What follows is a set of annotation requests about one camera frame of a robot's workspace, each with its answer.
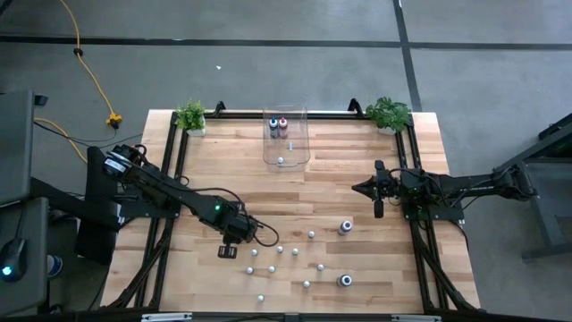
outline white pot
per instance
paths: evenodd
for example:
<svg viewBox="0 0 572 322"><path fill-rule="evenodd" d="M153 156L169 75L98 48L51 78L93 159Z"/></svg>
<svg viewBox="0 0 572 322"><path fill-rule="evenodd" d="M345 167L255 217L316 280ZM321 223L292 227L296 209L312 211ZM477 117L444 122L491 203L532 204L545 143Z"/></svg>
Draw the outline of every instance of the white pot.
<svg viewBox="0 0 572 322"><path fill-rule="evenodd" d="M203 124L205 125L203 130L187 130L188 135L189 136L205 136L205 134L206 134L206 122L205 122L204 116L203 116Z"/></svg>
<svg viewBox="0 0 572 322"><path fill-rule="evenodd" d="M380 134L385 134L385 135L395 135L395 131L391 128L377 128L377 131Z"/></svg>

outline desk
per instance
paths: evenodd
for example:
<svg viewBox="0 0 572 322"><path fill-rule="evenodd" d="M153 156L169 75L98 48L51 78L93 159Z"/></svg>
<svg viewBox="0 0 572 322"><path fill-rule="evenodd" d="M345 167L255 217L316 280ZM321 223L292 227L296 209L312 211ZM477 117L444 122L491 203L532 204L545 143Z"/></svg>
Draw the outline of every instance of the desk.
<svg viewBox="0 0 572 322"><path fill-rule="evenodd" d="M171 113L151 110L147 117L142 144L156 165L162 162ZM424 169L447 173L436 115L414 114L414 120ZM350 188L374 173L376 159L387 168L399 167L394 137L357 120L308 121L308 134L311 158L305 171L284 173L269 171L262 159L261 120L208 120L204 138L189 138L183 170L189 187L220 186L238 193L251 215L279 231L284 252L251 242L239 245L235 260L220 259L222 236L184 208L172 232L161 311L422 312L411 233L400 208L385 202L385 217L375 219L371 200ZM344 220L354 228L339 236ZM148 226L149 220L140 218L119 232L102 305L115 300L139 270ZM314 239L307 237L310 230ZM435 232L444 271L478 306L463 236L448 222L436 222ZM260 237L273 240L270 232ZM299 249L297 257L291 255L293 248ZM250 255L252 249L258 250L257 257ZM316 270L318 263L325 265L323 272ZM271 265L275 273L268 271ZM255 273L247 275L247 267ZM342 274L350 274L353 285L337 286ZM433 275L428 275L437 302ZM311 283L307 289L302 285L306 280ZM265 295L262 303L257 301L260 293Z"/></svg>

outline potted plant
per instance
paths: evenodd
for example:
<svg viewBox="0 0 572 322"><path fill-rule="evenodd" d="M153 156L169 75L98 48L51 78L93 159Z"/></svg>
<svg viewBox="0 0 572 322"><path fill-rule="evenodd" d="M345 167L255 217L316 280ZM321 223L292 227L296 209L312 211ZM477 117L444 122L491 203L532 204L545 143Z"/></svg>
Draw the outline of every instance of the potted plant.
<svg viewBox="0 0 572 322"><path fill-rule="evenodd" d="M366 108L366 116L375 122L380 133L392 135L405 130L409 121L409 109L407 104L393 102L389 97L381 97L374 106Z"/></svg>
<svg viewBox="0 0 572 322"><path fill-rule="evenodd" d="M186 106L177 108L177 125L187 131L190 136L205 136L205 108L200 101L190 99Z"/></svg>

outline floor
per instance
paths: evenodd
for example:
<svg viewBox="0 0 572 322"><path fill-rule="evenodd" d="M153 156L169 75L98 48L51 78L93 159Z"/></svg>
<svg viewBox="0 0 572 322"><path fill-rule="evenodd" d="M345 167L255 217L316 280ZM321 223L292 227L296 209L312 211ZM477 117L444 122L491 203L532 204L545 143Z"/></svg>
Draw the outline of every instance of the floor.
<svg viewBox="0 0 572 322"><path fill-rule="evenodd" d="M394 10L396 4L400 11L399 3L404 24ZM438 114L453 175L481 174L533 144L539 131L572 110L572 47L554 45L572 42L572 3L567 0L68 4L85 37L229 40L205 42L207 46L82 46L84 59L123 115L116 139L141 133L148 109L174 108L189 97L211 108L223 100L229 108L297 102L310 109L343 110L352 97L367 105L391 96L414 110ZM29 0L15 1L0 16L0 33L69 37L73 28L58 1ZM407 38L482 45L478 50L400 47ZM274 46L230 41L241 39L302 41ZM541 50L511 45L526 43L549 45ZM105 102L73 48L3 42L0 91L34 89L49 96L37 116L59 123L75 137L111 137L104 124L109 115ZM33 153L35 176L64 191L84 191L86 166L64 140L35 131ZM567 274L572 256L530 264L520 259L522 250L542 245L528 204L479 199L466 216L484 309L571 319ZM66 259L53 294L66 309L79 310L91 303L106 267L73 255L73 233L71 223L50 231L50 249Z"/></svg>

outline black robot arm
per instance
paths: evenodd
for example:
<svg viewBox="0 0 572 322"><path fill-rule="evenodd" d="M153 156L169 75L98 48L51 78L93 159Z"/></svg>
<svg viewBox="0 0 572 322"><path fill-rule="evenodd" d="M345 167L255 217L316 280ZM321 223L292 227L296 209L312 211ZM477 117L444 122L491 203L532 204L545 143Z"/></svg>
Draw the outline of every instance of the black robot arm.
<svg viewBox="0 0 572 322"><path fill-rule="evenodd" d="M259 222L248 215L240 199L229 201L220 196L199 194L198 191L212 189L192 190L162 174L137 148L116 146L104 162L104 171L117 182L140 189L144 199L155 207L169 208L172 204L188 207L201 223L223 235L225 246L219 249L219 257L235 258L236 248L230 244L251 242L255 238Z"/></svg>
<svg viewBox="0 0 572 322"><path fill-rule="evenodd" d="M466 197L502 196L506 199L529 200L534 188L526 173L517 166L491 174L451 177L421 169L387 170L383 161L375 161L375 176L356 184L354 191L374 201L375 217L383 217L383 198L400 199L406 209L418 216L408 219L463 219L460 201ZM392 174L400 172L396 178Z"/></svg>

